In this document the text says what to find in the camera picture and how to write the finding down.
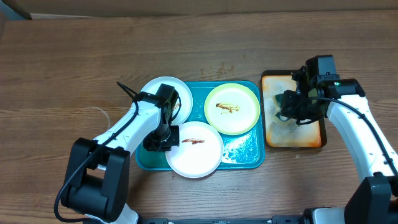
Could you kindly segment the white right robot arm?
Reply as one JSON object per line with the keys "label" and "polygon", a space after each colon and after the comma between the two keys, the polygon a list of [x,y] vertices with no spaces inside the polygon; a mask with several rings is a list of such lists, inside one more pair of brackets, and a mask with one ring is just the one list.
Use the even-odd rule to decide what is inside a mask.
{"label": "white right robot arm", "polygon": [[373,118],[355,79],[295,72],[297,87],[284,92],[280,113],[298,125],[328,119],[358,171],[360,185],[344,207],[306,210],[309,223],[397,223],[397,153]]}

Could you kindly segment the pale pink plate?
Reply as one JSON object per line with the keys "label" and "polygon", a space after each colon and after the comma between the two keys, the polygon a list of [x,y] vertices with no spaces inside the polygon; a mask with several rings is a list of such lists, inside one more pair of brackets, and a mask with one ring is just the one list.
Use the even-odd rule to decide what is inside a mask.
{"label": "pale pink plate", "polygon": [[165,153],[170,168],[191,179],[214,172],[223,158],[224,144],[219,132],[209,124],[191,121],[179,126],[180,142]]}

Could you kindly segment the green yellow sponge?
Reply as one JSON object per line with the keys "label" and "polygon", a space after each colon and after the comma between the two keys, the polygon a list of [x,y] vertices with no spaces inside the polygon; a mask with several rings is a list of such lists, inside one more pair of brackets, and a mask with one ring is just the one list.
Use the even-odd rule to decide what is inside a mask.
{"label": "green yellow sponge", "polygon": [[275,95],[275,96],[274,96],[274,101],[275,101],[275,103],[276,103],[276,114],[275,114],[275,117],[276,117],[279,121],[285,123],[285,122],[288,122],[288,121],[290,120],[290,118],[285,117],[285,116],[282,116],[281,113],[280,113],[280,110],[281,110],[281,108],[282,108],[282,100],[283,100],[283,97],[284,97],[283,94],[278,94],[278,95]]}

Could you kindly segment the white plate with sauce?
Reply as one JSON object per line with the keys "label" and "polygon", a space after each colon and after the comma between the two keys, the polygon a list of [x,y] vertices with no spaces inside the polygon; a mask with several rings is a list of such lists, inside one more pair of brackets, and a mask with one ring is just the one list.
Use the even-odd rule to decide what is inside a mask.
{"label": "white plate with sauce", "polygon": [[180,101],[177,100],[177,105],[174,106],[173,116],[177,114],[178,110],[179,112],[177,117],[172,121],[172,125],[184,123],[190,116],[193,108],[193,96],[189,87],[183,81],[175,77],[158,77],[144,85],[141,91],[156,94],[161,84],[173,86],[180,97]]}

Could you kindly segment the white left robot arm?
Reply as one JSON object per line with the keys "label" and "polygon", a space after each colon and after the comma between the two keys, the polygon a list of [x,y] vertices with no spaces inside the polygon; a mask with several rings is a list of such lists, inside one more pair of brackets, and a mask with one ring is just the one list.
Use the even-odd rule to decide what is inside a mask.
{"label": "white left robot arm", "polygon": [[[174,89],[138,93],[111,129],[94,140],[77,139],[54,202],[56,218],[65,223],[139,223],[138,213],[127,205],[131,154],[140,144],[155,152],[178,146],[179,128],[172,125],[172,113],[179,100]],[[63,218],[60,205],[82,217]]]}

